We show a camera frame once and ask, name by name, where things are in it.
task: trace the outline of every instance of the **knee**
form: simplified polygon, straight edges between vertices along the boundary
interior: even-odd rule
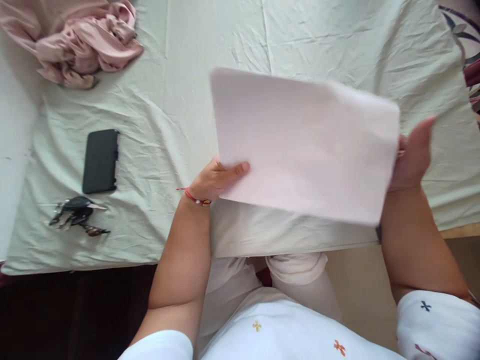
[[[265,258],[272,280],[287,284],[309,284],[324,271],[327,255],[323,252],[275,255]]]

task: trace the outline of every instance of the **shirt sleeve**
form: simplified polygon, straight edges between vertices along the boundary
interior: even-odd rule
[[[118,360],[192,360],[192,342],[176,330],[158,331],[128,347]]]
[[[409,360],[478,359],[480,309],[456,296],[417,290],[398,303],[400,353]]]

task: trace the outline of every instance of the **mattress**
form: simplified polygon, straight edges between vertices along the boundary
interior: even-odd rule
[[[213,67],[305,81],[334,79],[398,103],[407,134],[437,115],[423,182],[440,230],[480,222],[480,134],[461,52],[434,0],[142,0],[144,54],[92,90],[43,84],[44,106],[11,245],[9,275],[154,264],[181,197],[217,153]],[[118,189],[91,195],[107,208],[88,237],[48,227],[54,207],[81,194],[87,135],[118,129]],[[375,230],[219,200],[215,256],[326,251],[377,242]]]

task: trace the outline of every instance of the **dark floor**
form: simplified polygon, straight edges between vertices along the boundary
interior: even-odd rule
[[[0,359],[117,359],[142,321],[154,272],[62,272],[0,287]]]

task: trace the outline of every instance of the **hand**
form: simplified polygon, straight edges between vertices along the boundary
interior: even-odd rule
[[[420,186],[430,165],[430,142],[435,120],[434,116],[429,116],[415,126],[408,138],[400,137],[389,192]]]
[[[250,164],[248,162],[242,162],[225,169],[220,163],[219,157],[215,156],[193,180],[188,187],[188,192],[197,200],[214,201],[249,170]]]

